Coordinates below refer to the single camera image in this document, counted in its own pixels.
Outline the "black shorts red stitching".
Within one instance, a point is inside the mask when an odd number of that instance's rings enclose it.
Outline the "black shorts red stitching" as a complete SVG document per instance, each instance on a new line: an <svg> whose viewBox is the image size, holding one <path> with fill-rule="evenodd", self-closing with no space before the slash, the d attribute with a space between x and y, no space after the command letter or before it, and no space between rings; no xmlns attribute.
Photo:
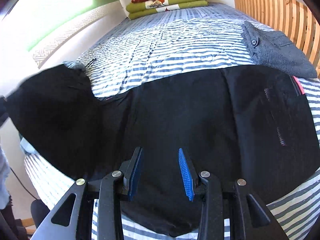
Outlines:
<svg viewBox="0 0 320 240"><path fill-rule="evenodd" d="M178 152L197 172L245 179L270 204L319 168L319 143L295 78L265 66L207 69L147 82L101 101L87 75L63 65L25 80L4 103L17 130L72 179L103 178L144 150L127 217L177 237L199 226Z"/></svg>

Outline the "grey folded buttoned garment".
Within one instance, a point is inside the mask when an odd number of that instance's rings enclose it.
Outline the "grey folded buttoned garment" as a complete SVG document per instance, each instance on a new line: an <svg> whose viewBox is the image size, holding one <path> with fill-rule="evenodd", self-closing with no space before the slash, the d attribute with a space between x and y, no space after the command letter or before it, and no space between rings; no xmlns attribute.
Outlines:
<svg viewBox="0 0 320 240"><path fill-rule="evenodd" d="M241 27L242 43L254 64L271 67L296 77L317 78L314 66L284 33L263 31L248 21Z"/></svg>

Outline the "blue white striped bedspread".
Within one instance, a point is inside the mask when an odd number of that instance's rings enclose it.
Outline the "blue white striped bedspread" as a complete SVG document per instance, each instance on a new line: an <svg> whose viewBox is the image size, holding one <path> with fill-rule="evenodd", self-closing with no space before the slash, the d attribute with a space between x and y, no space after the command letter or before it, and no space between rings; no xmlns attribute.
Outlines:
<svg viewBox="0 0 320 240"><path fill-rule="evenodd" d="M45 63L42 70L62 61L97 63L87 74L93 94L99 99L123 93L145 82L193 70L252 64L242 44L242 24L251 22L263 31L274 31L244 13L221 3L207 7L174 10L125 19L102 36L98 26L89 27L101 38L90 44L80 41L75 48ZM299 79L311 107L319 139L319 80ZM51 210L74 180L54 168L39 153L27 154L25 169L40 199ZM291 193L268 206L289 239L306 239L319 217L319 169Z"/></svg>

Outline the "green world map poster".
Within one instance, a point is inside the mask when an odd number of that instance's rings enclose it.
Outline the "green world map poster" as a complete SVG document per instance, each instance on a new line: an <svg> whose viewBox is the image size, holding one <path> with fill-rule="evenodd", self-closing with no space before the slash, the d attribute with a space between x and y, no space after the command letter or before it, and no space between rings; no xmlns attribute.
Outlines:
<svg viewBox="0 0 320 240"><path fill-rule="evenodd" d="M35 16L31 21L31 37L27 50L34 48L59 26L99 6L117 0L29 0L28 5Z"/></svg>

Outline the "folded green red blanket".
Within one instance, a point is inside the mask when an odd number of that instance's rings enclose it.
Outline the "folded green red blanket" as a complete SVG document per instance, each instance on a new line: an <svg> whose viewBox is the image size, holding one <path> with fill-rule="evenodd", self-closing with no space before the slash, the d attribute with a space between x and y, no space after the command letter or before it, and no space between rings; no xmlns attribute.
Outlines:
<svg viewBox="0 0 320 240"><path fill-rule="evenodd" d="M140 17L180 9L205 7L208 0L131 0L126 6L128 18L135 20Z"/></svg>

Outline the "wooden slatted bed rail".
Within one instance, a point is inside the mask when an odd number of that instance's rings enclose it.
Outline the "wooden slatted bed rail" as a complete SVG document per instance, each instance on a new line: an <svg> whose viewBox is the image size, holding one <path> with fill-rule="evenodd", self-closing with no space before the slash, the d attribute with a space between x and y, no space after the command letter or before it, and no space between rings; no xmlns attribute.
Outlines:
<svg viewBox="0 0 320 240"><path fill-rule="evenodd" d="M282 31L319 73L319 23L311 10L297 0L234 0L235 8Z"/></svg>

